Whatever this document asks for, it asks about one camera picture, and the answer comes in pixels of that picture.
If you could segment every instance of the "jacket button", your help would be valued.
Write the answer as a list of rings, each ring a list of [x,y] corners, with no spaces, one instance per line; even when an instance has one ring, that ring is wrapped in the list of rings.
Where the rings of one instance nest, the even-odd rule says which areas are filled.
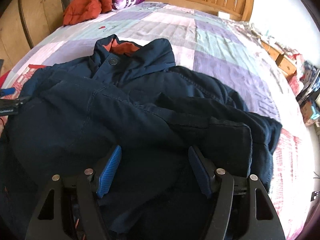
[[[110,60],[109,60],[109,63],[110,63],[110,65],[117,65],[117,63],[118,63],[118,61],[117,61],[117,59],[116,58],[111,58]]]

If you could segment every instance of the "bed sheet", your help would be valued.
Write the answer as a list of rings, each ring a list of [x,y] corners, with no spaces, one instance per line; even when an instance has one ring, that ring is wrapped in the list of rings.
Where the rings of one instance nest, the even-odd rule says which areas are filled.
[[[275,62],[231,21],[192,9],[144,2],[60,27],[9,73],[3,88],[14,86],[17,91],[7,98],[16,98],[34,73],[29,64],[50,66],[89,56],[95,42],[111,34],[140,45],[167,38],[177,65],[218,78],[238,91],[251,112],[281,122],[269,195],[286,239],[294,239],[306,220],[313,190],[310,137],[295,96]]]

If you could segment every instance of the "metal screw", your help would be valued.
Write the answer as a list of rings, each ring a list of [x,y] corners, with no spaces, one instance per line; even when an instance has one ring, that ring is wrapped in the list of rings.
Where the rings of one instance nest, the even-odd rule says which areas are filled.
[[[85,171],[84,171],[84,174],[85,175],[91,175],[93,173],[93,169],[86,169]]]
[[[223,175],[223,174],[226,173],[226,171],[224,169],[222,169],[222,168],[218,168],[217,169],[217,173],[220,174],[220,175]]]
[[[56,174],[56,175],[53,175],[52,176],[52,180],[53,181],[57,181],[57,180],[59,180],[60,179],[60,175],[59,174]]]
[[[250,179],[256,181],[256,180],[258,180],[258,176],[257,176],[257,175],[254,175],[254,174],[251,174],[251,175],[250,175]]]

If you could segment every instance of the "orange puffer jacket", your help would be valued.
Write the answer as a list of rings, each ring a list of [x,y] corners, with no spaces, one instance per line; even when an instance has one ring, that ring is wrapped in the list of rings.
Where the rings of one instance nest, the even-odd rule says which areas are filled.
[[[95,19],[112,10],[112,0],[73,0],[63,13],[63,25],[74,25]]]

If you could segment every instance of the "white wall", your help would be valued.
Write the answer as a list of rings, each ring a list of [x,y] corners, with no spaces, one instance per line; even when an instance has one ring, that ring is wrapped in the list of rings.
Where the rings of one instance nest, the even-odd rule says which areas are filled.
[[[320,67],[320,32],[300,0],[254,0],[250,21]]]

